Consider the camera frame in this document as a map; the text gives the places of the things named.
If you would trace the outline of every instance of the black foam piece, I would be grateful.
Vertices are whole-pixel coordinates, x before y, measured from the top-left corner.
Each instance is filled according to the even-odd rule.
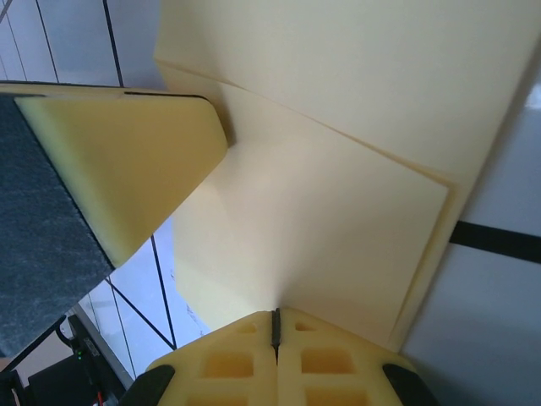
[[[0,96],[0,352],[13,356],[113,270],[12,96]]]

